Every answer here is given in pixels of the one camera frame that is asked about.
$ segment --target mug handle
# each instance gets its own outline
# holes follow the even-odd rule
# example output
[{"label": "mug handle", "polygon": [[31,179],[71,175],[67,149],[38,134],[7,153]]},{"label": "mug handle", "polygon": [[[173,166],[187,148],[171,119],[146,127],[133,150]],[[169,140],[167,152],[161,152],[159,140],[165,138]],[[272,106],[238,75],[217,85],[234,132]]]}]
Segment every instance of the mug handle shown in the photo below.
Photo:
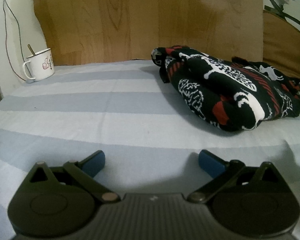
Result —
[{"label": "mug handle", "polygon": [[31,61],[29,60],[29,61],[26,61],[25,63],[22,64],[22,70],[23,70],[23,73],[26,75],[26,77],[27,77],[28,79],[35,79],[35,78],[28,77],[28,75],[27,75],[27,72],[26,72],[26,64],[29,63],[29,62],[31,62]]}]

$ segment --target black cable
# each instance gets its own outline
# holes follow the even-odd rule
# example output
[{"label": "black cable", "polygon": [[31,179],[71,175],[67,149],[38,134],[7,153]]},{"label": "black cable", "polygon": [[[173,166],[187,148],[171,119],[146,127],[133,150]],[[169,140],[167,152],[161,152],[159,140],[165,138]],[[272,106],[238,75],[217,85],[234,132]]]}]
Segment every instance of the black cable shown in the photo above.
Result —
[{"label": "black cable", "polygon": [[20,50],[21,50],[21,55],[22,55],[23,62],[25,62],[25,57],[23,56],[23,51],[22,51],[21,31],[20,31],[20,24],[19,24],[19,21],[18,21],[18,19],[16,18],[16,16],[14,15],[14,13],[13,13],[13,11],[11,10],[10,6],[8,5],[7,0],[4,0],[4,2],[6,3],[8,9],[10,10],[10,12],[12,13],[13,17],[15,18],[15,20],[16,20],[16,22],[17,22],[17,25],[18,25],[18,31],[19,31]]},{"label": "black cable", "polygon": [[4,27],[5,27],[5,31],[6,31],[6,53],[7,53],[7,57],[8,57],[8,61],[10,64],[10,67],[12,69],[12,71],[17,75],[18,78],[22,79],[23,81],[26,81],[25,79],[23,79],[22,77],[20,77],[17,72],[13,69],[11,61],[10,61],[10,57],[9,57],[9,53],[8,53],[8,45],[7,45],[7,41],[8,41],[8,30],[7,30],[7,15],[6,15],[6,10],[4,8],[4,4],[7,4],[7,0],[3,0],[3,4],[2,4],[2,8],[3,8],[3,12],[4,12]]}]

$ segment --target mattress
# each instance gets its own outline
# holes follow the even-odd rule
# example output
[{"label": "mattress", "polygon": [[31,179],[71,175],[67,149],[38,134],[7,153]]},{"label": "mattress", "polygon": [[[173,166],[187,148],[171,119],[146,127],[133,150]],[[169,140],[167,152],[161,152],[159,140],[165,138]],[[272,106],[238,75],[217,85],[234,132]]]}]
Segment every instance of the mattress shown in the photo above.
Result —
[{"label": "mattress", "polygon": [[99,149],[106,166],[95,180],[121,196],[187,196],[211,180],[197,163],[207,149],[249,166],[273,162],[300,203],[300,116],[229,133],[194,115],[151,61],[56,69],[0,102],[0,240],[14,235],[7,207],[35,162],[59,166]]}]

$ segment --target wood grain pattern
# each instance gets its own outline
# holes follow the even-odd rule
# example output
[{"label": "wood grain pattern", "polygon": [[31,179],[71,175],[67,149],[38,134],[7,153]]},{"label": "wood grain pattern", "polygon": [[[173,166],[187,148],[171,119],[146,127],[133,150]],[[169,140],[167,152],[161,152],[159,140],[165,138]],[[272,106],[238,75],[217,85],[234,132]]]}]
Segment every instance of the wood grain pattern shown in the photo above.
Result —
[{"label": "wood grain pattern", "polygon": [[263,0],[34,0],[56,65],[150,59],[159,46],[261,61]]}]

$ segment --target white enamel mug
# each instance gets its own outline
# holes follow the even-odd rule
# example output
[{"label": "white enamel mug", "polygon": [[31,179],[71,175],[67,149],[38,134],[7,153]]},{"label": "white enamel mug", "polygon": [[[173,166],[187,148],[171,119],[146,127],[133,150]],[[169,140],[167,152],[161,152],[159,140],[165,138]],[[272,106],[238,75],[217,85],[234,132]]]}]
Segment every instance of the white enamel mug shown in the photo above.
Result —
[{"label": "white enamel mug", "polygon": [[[40,81],[54,74],[54,65],[51,55],[51,49],[44,49],[35,55],[27,57],[28,61],[23,63],[22,70],[28,79]],[[32,77],[26,73],[26,64],[28,63],[29,71]]]}]

